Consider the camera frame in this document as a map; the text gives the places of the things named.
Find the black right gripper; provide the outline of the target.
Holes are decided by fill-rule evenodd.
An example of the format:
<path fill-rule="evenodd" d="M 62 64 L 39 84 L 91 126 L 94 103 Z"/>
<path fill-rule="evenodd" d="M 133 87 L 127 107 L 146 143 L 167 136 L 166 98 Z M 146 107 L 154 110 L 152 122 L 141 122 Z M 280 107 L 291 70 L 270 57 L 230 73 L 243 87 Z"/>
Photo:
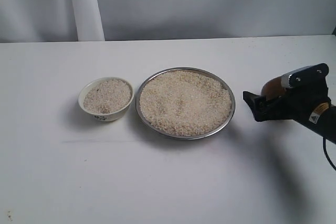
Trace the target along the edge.
<path fill-rule="evenodd" d="M 281 120 L 279 100 L 285 119 L 315 122 L 311 116 L 321 116 L 331 108 L 325 80 L 328 74 L 326 63 L 305 66 L 281 76 L 281 85 L 272 92 L 274 99 L 244 91 L 243 100 L 257 122 Z"/>

